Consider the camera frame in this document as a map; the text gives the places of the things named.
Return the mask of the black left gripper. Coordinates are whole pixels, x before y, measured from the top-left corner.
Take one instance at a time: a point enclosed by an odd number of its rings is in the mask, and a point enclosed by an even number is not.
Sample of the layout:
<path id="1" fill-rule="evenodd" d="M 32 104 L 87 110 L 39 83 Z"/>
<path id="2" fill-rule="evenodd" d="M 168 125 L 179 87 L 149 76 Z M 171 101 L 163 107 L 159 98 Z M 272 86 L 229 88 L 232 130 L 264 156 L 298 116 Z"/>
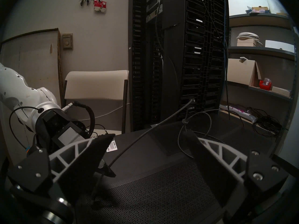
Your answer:
<path id="1" fill-rule="evenodd" d="M 39 116 L 35 124 L 38 145 L 49 154 L 71 143 L 88 139 L 92 132 L 60 109 L 49 109 Z"/>

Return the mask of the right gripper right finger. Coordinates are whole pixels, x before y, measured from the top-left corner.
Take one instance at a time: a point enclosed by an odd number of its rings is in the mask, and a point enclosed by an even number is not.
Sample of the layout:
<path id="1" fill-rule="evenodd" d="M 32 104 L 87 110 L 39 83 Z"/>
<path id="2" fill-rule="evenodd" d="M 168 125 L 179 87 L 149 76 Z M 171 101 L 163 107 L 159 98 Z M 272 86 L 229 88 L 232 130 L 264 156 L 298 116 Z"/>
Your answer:
<path id="1" fill-rule="evenodd" d="M 258 149 L 247 155 L 185 131 L 193 159 L 222 207 L 255 207 L 277 193 L 288 173 Z"/>

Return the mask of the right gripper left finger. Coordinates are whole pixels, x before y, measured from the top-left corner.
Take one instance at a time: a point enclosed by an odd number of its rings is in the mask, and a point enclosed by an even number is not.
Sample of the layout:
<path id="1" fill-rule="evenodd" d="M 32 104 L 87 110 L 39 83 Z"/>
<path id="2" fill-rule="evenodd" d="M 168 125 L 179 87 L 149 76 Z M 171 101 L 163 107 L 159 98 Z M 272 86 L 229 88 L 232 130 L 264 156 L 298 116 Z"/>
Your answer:
<path id="1" fill-rule="evenodd" d="M 34 151 L 8 171 L 12 183 L 31 194 L 48 196 L 54 184 L 70 203 L 85 193 L 114 134 L 84 139 L 62 147 L 51 155 L 45 148 Z"/>

